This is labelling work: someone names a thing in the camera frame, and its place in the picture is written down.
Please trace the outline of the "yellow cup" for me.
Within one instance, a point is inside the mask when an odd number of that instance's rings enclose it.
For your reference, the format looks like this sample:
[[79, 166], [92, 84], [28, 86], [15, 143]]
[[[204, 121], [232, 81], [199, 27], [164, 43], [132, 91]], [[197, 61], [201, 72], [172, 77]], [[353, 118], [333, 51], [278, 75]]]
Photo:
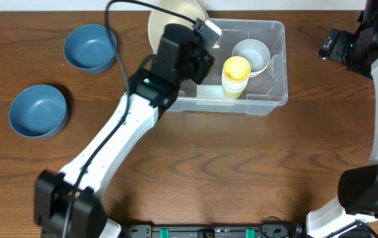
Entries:
[[250, 63], [241, 56], [233, 56], [223, 65], [223, 74], [231, 81], [244, 81], [249, 78], [250, 72]]
[[243, 91], [244, 88], [241, 88], [239, 90], [230, 90], [226, 87], [223, 87], [223, 94], [226, 99], [238, 99]]

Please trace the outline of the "light blue cup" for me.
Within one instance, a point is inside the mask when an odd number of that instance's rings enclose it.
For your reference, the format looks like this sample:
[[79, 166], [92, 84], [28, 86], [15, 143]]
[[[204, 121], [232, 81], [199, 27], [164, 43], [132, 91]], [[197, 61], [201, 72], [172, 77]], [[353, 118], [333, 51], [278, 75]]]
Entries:
[[248, 81], [228, 81], [226, 79], [222, 79], [223, 87], [228, 91], [243, 91], [247, 86]]

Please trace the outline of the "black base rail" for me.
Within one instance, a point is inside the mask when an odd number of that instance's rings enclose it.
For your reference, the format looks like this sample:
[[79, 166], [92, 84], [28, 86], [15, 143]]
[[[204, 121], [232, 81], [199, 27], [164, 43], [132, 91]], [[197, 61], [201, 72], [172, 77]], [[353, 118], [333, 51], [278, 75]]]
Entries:
[[125, 225], [119, 238], [304, 238], [304, 225], [267, 217], [260, 223], [155, 225], [141, 223]]

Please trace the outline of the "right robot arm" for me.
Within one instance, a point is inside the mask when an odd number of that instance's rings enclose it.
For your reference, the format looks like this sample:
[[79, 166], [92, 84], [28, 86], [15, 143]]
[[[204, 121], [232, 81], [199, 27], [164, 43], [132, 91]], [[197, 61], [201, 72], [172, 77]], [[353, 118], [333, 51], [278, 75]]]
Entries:
[[376, 237], [378, 221], [378, 0], [367, 0], [354, 33], [331, 29], [318, 56], [332, 59], [373, 81], [375, 130], [369, 164], [344, 171], [338, 194], [307, 214], [306, 237]]

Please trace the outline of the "blue bowl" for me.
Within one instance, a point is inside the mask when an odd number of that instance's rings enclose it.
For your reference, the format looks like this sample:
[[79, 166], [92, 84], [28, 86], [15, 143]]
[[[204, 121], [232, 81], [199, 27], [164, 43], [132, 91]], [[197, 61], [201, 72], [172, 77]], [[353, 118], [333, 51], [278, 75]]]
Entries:
[[49, 138], [64, 129], [69, 107], [63, 93], [51, 85], [33, 85], [20, 92], [9, 109], [12, 129], [26, 138]]
[[63, 45], [63, 54], [73, 67], [90, 74], [109, 70], [116, 61], [116, 38], [106, 27], [86, 24], [73, 30]]

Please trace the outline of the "small white bowl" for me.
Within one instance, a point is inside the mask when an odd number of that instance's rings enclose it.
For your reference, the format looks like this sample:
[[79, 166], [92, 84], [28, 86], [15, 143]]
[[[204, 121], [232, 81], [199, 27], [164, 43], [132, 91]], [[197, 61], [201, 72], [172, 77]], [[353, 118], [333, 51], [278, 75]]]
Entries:
[[250, 75], [249, 75], [249, 77], [253, 78], [253, 77], [258, 76], [259, 74], [260, 74], [260, 71], [251, 72]]

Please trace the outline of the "small grey bowl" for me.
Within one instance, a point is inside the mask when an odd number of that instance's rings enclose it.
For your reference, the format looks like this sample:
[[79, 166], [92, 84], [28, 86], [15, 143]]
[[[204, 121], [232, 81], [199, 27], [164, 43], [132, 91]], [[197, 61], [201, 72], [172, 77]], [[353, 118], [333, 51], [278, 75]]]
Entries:
[[255, 39], [242, 40], [233, 48], [232, 56], [245, 58], [251, 67], [251, 72], [262, 72], [270, 63], [271, 54], [268, 47]]

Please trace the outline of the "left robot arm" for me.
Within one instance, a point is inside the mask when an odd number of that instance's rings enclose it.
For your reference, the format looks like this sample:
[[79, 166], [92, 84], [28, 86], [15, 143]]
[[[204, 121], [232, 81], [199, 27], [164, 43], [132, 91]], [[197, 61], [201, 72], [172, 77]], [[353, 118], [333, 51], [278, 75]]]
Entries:
[[54, 237], [119, 237], [122, 227], [101, 200], [134, 145], [176, 101], [182, 82], [200, 84], [213, 66], [210, 50], [222, 35], [210, 20], [192, 28], [166, 25], [155, 55], [128, 79], [113, 115], [59, 173], [42, 171], [34, 186], [34, 222]]

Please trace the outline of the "clear plastic storage container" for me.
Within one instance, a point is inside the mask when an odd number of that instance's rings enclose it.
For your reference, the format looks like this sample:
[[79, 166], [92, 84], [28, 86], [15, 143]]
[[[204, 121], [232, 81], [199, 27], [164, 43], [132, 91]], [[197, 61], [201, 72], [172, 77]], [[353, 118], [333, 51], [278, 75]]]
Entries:
[[[288, 100], [285, 27], [276, 20], [212, 19], [223, 34], [211, 50], [214, 65], [202, 84], [188, 80], [181, 84], [178, 98], [170, 111], [230, 112], [265, 116]], [[223, 94], [221, 75], [225, 60], [242, 40], [264, 43], [271, 53], [270, 64], [248, 80], [237, 99]]]

